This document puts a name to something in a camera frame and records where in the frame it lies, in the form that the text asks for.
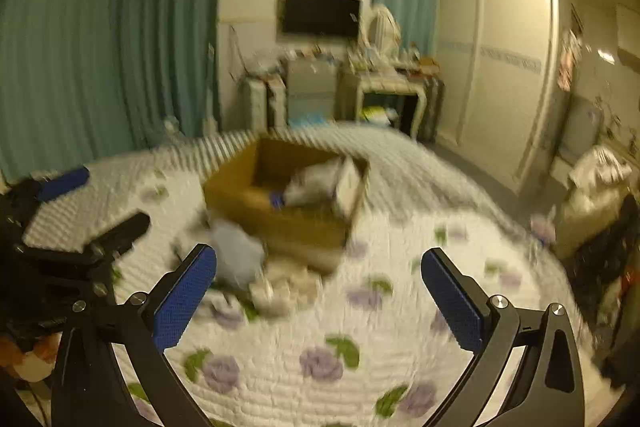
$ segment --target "white bag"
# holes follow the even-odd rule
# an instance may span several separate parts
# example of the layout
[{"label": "white bag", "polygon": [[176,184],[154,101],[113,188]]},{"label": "white bag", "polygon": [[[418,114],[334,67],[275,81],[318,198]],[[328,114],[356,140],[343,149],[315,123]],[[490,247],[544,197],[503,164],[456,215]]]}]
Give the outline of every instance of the white bag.
[{"label": "white bag", "polygon": [[596,145],[575,164],[569,179],[584,194],[592,195],[603,186],[616,185],[631,175],[631,167],[622,165],[606,147]]},{"label": "white bag", "polygon": [[216,279],[246,291],[262,273],[264,248],[255,237],[224,219],[212,223],[211,246],[216,250]]}]

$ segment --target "white quilted bedspread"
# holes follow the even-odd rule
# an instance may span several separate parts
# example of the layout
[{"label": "white quilted bedspread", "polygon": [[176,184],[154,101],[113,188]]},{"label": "white quilted bedspread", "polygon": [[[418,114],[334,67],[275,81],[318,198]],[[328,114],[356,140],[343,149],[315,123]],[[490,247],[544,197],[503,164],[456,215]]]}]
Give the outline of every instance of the white quilted bedspread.
[{"label": "white quilted bedspread", "polygon": [[[338,124],[282,135],[366,156],[366,212],[350,257],[311,309],[281,321],[213,320],[207,309],[199,310],[180,344],[167,350],[217,425],[423,425],[470,358],[436,318],[418,271],[412,272],[415,260],[442,241],[460,271],[475,277],[487,294],[505,293],[517,306],[534,309],[551,301],[566,306],[580,353],[586,425],[601,421],[620,391],[610,390],[590,362],[591,335],[561,267],[484,190],[393,131]],[[124,301],[148,291],[175,266],[170,245],[203,204],[200,181],[251,139],[245,132],[228,133],[93,164],[86,187],[43,205],[26,242],[79,249],[140,208],[151,215],[152,227],[120,260],[116,296]],[[168,175],[169,197],[161,204],[139,198],[141,185],[154,183],[148,178],[154,168]],[[487,261],[491,270],[485,273]],[[115,349],[126,380],[135,382],[124,349]],[[515,362],[480,420],[497,410]],[[159,423],[148,405],[137,404]]]},{"label": "white quilted bedspread", "polygon": [[[172,269],[176,232],[204,204],[196,175],[174,174],[162,183],[169,193],[164,201],[134,196],[124,210],[144,210],[154,225],[118,264],[118,301],[150,290]],[[165,354],[203,411],[238,427],[421,426],[471,359],[436,316],[417,266],[425,250],[438,245],[488,295],[538,306],[540,293],[526,262],[485,217],[472,211],[415,213],[399,222],[369,214],[311,308],[285,319],[243,316],[229,323],[214,320],[201,305],[178,346]],[[487,261],[500,269],[485,274]],[[116,353],[126,380],[136,381],[124,349]],[[511,357],[480,421],[497,412],[518,359]],[[394,400],[387,393],[395,389]]]}]

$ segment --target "vanity table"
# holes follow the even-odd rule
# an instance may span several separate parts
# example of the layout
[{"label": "vanity table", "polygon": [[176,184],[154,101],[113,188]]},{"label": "vanity table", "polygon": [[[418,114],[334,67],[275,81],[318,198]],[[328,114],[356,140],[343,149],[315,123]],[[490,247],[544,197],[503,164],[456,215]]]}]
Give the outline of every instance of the vanity table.
[{"label": "vanity table", "polygon": [[427,94],[424,82],[408,80],[403,76],[384,75],[379,73],[346,72],[338,86],[338,111],[342,120],[360,121],[365,93],[398,94],[416,96],[414,118],[410,136],[417,139],[418,130],[427,107]]}]

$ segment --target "floor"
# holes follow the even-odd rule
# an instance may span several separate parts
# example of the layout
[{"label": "floor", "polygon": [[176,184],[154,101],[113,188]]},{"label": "floor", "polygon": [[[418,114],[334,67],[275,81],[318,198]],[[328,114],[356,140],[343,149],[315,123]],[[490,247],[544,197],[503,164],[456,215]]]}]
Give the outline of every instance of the floor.
[{"label": "floor", "polygon": [[527,199],[519,198],[484,171],[442,145],[431,143],[427,144],[426,147],[473,179],[487,191],[505,213],[527,229],[529,228],[529,218],[532,214],[548,214],[553,205],[559,206],[562,203],[566,195],[566,188],[549,176],[545,184],[532,197]]}]

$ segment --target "white wardrobe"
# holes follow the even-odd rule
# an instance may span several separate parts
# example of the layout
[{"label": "white wardrobe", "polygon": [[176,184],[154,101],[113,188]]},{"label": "white wardrobe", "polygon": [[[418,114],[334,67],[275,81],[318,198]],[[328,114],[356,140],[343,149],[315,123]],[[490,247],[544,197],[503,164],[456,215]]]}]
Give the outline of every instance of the white wardrobe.
[{"label": "white wardrobe", "polygon": [[439,0],[437,140],[516,193],[548,171],[569,93],[558,84],[570,0]]}]

